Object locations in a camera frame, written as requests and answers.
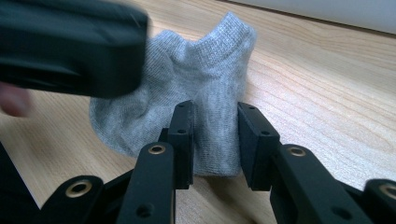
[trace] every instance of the wood grain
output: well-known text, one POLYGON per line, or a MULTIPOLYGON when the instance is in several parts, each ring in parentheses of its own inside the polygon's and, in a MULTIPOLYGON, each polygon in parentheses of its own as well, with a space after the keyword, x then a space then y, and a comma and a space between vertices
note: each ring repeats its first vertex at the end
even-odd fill
MULTIPOLYGON (((396 37, 222 1, 121 1, 151 17, 150 35, 173 30, 189 40, 209 33, 227 11, 258 39, 247 71, 245 102, 273 122, 283 143, 310 148, 338 179, 396 179, 396 37)), ((87 97, 32 91, 29 119, 0 118, 0 140, 41 206, 65 180, 105 181, 134 159, 92 131, 87 97)), ((275 223, 266 192, 242 176, 196 177, 177 193, 177 223, 275 223)))

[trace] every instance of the gray sock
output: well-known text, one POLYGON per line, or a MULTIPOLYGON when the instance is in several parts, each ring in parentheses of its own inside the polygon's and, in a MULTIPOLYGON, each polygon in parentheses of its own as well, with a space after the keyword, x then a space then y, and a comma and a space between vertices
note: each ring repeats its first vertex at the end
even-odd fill
POLYGON ((237 101, 243 97, 255 31, 228 13, 199 41, 163 31, 150 39, 141 86, 116 99, 91 99, 90 118, 99 138, 137 157, 169 127, 175 105, 192 100, 194 173, 238 175, 237 101))

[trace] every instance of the wooden surface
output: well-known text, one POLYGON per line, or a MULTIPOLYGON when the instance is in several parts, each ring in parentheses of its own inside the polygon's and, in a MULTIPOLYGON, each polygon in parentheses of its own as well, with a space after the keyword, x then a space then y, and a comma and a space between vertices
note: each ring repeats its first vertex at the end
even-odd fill
MULTIPOLYGON (((221 1, 135 1, 164 29, 196 40, 227 11, 258 33, 245 102, 256 105, 282 143, 310 148, 338 179, 396 180, 396 37, 221 1)), ((134 167, 92 131, 89 98, 33 91, 29 119, 0 116, 0 140, 41 206, 65 180, 105 181, 134 167)), ((177 193, 177 223, 275 223, 268 194, 243 177, 196 177, 177 193)))

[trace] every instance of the gray cloth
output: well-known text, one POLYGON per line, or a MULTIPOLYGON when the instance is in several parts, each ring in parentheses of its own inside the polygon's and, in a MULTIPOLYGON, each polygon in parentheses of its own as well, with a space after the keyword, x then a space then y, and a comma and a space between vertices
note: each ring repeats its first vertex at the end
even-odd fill
POLYGON ((255 31, 228 13, 199 41, 163 31, 148 41, 141 86, 116 99, 92 98, 90 118, 99 138, 137 157, 169 127, 175 105, 194 103, 194 173, 240 172, 237 101, 243 97, 255 31))

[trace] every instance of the human hand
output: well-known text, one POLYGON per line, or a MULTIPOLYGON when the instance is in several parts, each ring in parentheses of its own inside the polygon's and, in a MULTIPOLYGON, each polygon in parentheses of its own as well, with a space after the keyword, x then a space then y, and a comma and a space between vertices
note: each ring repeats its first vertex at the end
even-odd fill
POLYGON ((0 82, 0 107, 10 116, 27 117, 32 100, 27 90, 0 82))

